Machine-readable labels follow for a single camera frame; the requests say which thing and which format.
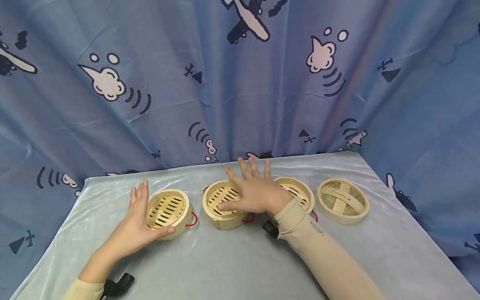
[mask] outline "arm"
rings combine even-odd
[[[113,266],[156,239],[175,232],[173,227],[151,229],[146,223],[148,182],[132,188],[129,210],[109,238],[95,251],[61,300],[99,300]]]
[[[245,180],[226,167],[228,177],[241,190],[242,199],[218,205],[222,211],[268,212],[279,224],[279,238],[287,240],[303,259],[330,300],[383,300],[368,274],[332,237],[307,215],[293,196],[273,182],[270,161],[266,160],[264,177],[249,158],[250,169],[239,158]]]
[[[302,258],[330,300],[383,300],[372,279],[292,200],[275,216],[280,234]]]
[[[92,254],[83,271],[61,300],[99,300],[108,274],[115,263],[100,247]]]

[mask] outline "bamboo steamer lid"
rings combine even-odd
[[[230,230],[240,226],[248,213],[239,211],[221,212],[218,210],[220,203],[240,199],[240,189],[229,180],[217,181],[207,187],[204,191],[202,203],[210,224],[222,230]]]
[[[274,179],[274,182],[284,190],[289,191],[308,214],[312,212],[315,206],[315,197],[305,183],[292,177],[278,177]]]
[[[318,209],[330,220],[343,224],[356,224],[370,210],[367,196],[350,181],[332,178],[317,188]]]
[[[174,240],[181,236],[192,226],[194,215],[187,194],[180,190],[162,190],[148,200],[147,225],[150,228],[175,228],[175,233],[158,240]]]

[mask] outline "table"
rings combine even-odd
[[[273,177],[298,178],[314,194],[328,178],[347,179],[364,191],[371,208],[363,221],[345,226],[319,214],[318,222],[362,265],[387,299],[480,299],[360,155],[343,152],[271,162]],[[262,173],[263,161],[258,164]],[[231,231],[208,223],[202,192],[209,184],[227,179],[224,165],[87,179],[52,244],[12,300],[59,299],[124,217],[130,189],[143,179],[149,180],[150,194],[168,188],[186,192],[199,221],[180,238],[154,242],[120,262],[111,278],[118,280],[124,272],[136,278],[121,299],[326,299],[288,244],[261,229],[265,216]],[[230,165],[240,174],[236,162]]]

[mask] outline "arm sleeve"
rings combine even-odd
[[[384,300],[368,274],[294,199],[275,216],[279,239],[302,258],[330,300]]]
[[[61,300],[100,300],[103,293],[103,283],[89,283],[78,278],[68,288]]]

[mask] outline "black clip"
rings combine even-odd
[[[103,294],[100,299],[103,299],[103,297],[118,297],[125,294],[130,286],[132,286],[134,280],[135,277],[128,273],[123,274],[118,282],[107,279],[103,286]]]
[[[264,223],[262,228],[274,239],[278,238],[278,227],[272,223],[272,221],[268,220]]]

